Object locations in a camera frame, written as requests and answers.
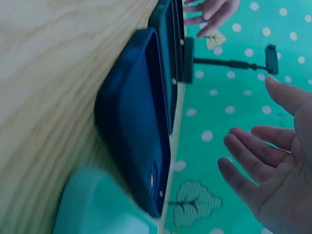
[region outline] green cloth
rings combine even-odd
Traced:
[[[276,78],[311,91],[311,15],[311,0],[242,0],[239,11],[219,30],[195,39],[195,56],[264,65],[265,47],[273,44],[279,57]],[[187,35],[195,37],[202,26],[187,27]],[[195,65],[194,83],[186,88],[165,234],[270,233],[217,167],[221,157],[234,160],[223,145],[230,128],[293,127],[293,117],[270,99],[266,75],[262,70]]]

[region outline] wooden surface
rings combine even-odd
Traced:
[[[0,0],[0,233],[50,233],[72,172],[114,170],[95,95],[156,3]]]

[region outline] finger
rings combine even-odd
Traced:
[[[277,167],[283,159],[288,156],[288,152],[268,145],[247,133],[240,128],[232,128],[230,134],[233,134],[242,144],[258,159],[271,167]]]
[[[222,7],[222,5],[225,3],[226,0],[209,0],[203,2],[202,6],[202,12],[203,12],[203,18],[208,21],[210,18],[215,15],[219,9]]]
[[[226,158],[218,161],[218,167],[224,180],[234,192],[250,207],[252,196],[257,186],[246,179],[238,169]]]
[[[193,25],[193,24],[199,24],[206,22],[205,19],[202,16],[194,17],[194,18],[189,18],[184,20],[184,24],[186,25]]]
[[[202,4],[199,4],[197,6],[185,6],[183,8],[183,11],[185,11],[187,13],[201,12],[202,11]]]
[[[307,160],[312,165],[312,100],[297,109],[294,127]]]
[[[311,92],[281,83],[271,76],[266,78],[265,85],[270,97],[293,116],[301,105],[312,99]]]
[[[255,126],[251,133],[263,141],[271,143],[276,147],[290,151],[296,131],[293,128],[279,128],[273,126]]]
[[[202,38],[205,35],[207,35],[211,30],[220,27],[228,20],[230,16],[231,16],[230,12],[225,13],[222,11],[216,12],[216,14],[214,14],[214,16],[212,16],[211,19],[208,21],[208,25],[199,31],[197,37]]]
[[[184,2],[184,4],[189,4],[189,3],[192,3],[192,2],[196,2],[196,1],[198,1],[198,0],[186,0],[186,1]]]
[[[271,175],[273,168],[264,164],[255,155],[253,155],[233,134],[228,134],[224,138],[224,144],[245,169],[250,177],[258,184],[263,183]]]

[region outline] blue phone case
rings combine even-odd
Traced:
[[[98,91],[94,114],[135,200],[160,217],[171,151],[155,29],[132,35]]]

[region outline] polka dot fabric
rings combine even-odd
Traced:
[[[280,71],[276,78],[312,91],[311,12],[311,0],[244,0],[239,11],[219,28],[226,39],[216,47],[208,49],[205,38],[195,38],[206,23],[188,26],[187,33],[195,38],[195,55],[200,58],[264,65],[264,50],[274,44]],[[177,153],[177,160],[187,167],[174,173],[168,199],[175,201],[183,182],[199,180],[223,203],[218,211],[186,229],[175,227],[174,206],[169,206],[165,228],[170,233],[271,234],[224,182],[216,164],[227,157],[243,172],[223,145],[232,127],[246,131],[258,124],[293,127],[293,117],[269,97],[264,84],[267,75],[263,70],[195,64],[194,83],[186,88]]]

